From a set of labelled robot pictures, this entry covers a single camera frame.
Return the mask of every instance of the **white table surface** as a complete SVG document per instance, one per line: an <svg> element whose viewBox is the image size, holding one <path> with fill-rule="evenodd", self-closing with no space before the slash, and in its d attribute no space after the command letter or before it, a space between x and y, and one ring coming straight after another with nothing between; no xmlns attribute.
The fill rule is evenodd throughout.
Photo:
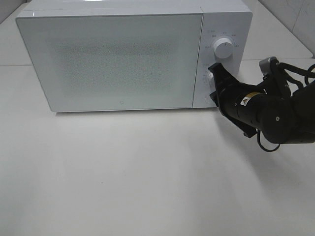
<svg viewBox="0 0 315 236"><path fill-rule="evenodd" d="M243 60L265 59L269 56L277 56L279 59L313 56L261 3L257 0L245 0L245 3L253 11L253 19ZM26 4L22 4L0 24L0 66L32 63L14 21Z"/></svg>
<svg viewBox="0 0 315 236"><path fill-rule="evenodd" d="M266 153L217 109L56 114L32 66L0 66L0 124L1 236L315 233L315 146Z"/></svg>
<svg viewBox="0 0 315 236"><path fill-rule="evenodd" d="M32 64L15 24L15 17L26 5L22 4L0 24L0 66Z"/></svg>

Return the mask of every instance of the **white knob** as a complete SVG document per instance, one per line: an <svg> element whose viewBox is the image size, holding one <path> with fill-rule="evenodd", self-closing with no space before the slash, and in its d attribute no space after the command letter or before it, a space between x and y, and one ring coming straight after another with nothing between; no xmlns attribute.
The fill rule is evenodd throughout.
<svg viewBox="0 0 315 236"><path fill-rule="evenodd" d="M228 58L233 53L233 44L229 38L219 38L214 44L213 49L218 58Z"/></svg>
<svg viewBox="0 0 315 236"><path fill-rule="evenodd" d="M208 82L211 82L211 80L213 80L213 74L210 71L206 72L206 78L208 80Z"/></svg>

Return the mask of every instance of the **black cable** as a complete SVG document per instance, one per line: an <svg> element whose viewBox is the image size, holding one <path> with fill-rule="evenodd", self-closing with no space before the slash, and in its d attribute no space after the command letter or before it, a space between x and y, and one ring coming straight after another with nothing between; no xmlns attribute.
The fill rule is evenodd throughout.
<svg viewBox="0 0 315 236"><path fill-rule="evenodd" d="M314 78L315 79L315 73L311 72L309 70L303 70L303 69L301 69L299 67L296 67L294 65L290 65L290 64L287 64L287 63L284 63L284 62L280 62L279 64L277 64L277 66L282 68L282 69L292 71L295 74L299 74L299 75L302 75L302 76L307 76L309 78Z"/></svg>
<svg viewBox="0 0 315 236"><path fill-rule="evenodd" d="M294 65L290 65L290 64L287 64L287 63L284 63L284 62L280 62L277 64L278 67L284 69L284 70L289 70L295 74L298 74L298 75L302 75L302 76L305 76L304 80L305 80L305 84L308 85L309 84L309 78L315 78L315 73L312 72L312 69L308 69L308 70L303 70L299 67L296 67ZM287 80L290 82L290 83L293 83L293 84L296 84L298 86L299 89L302 89L303 88L303 84L298 81L298 80L295 80L294 78L288 76L287 77Z"/></svg>
<svg viewBox="0 0 315 236"><path fill-rule="evenodd" d="M280 147L280 144L278 144L278 146L275 149L272 149L272 150L269 150L269 149L265 148L260 142L260 130L259 129L257 130L257 142L258 142L258 145L260 146L260 148L263 149L266 152L276 151Z"/></svg>
<svg viewBox="0 0 315 236"><path fill-rule="evenodd" d="M314 64L314 65L311 65L307 71L312 72L312 70L313 70L314 68L315 68L315 64ZM305 81L305 84L306 84L306 85L309 85L309 84L310 84L310 82L309 82L309 76L305 76L305 77L304 77L304 81Z"/></svg>

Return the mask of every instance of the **microwave control panel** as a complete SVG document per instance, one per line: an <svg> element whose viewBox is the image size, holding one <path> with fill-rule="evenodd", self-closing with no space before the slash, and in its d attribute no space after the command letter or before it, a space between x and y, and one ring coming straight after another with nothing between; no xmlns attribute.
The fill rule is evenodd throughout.
<svg viewBox="0 0 315 236"><path fill-rule="evenodd" d="M193 108L216 106L209 96L216 90L209 66L221 62L238 74L251 20L251 12L204 13Z"/></svg>

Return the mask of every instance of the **timer dial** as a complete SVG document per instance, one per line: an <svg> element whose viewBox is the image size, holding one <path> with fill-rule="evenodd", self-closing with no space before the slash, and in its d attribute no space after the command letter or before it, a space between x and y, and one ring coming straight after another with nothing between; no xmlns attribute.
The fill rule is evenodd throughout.
<svg viewBox="0 0 315 236"><path fill-rule="evenodd" d="M233 53L233 43L227 37L219 38L214 42L213 50L218 58L228 58Z"/></svg>

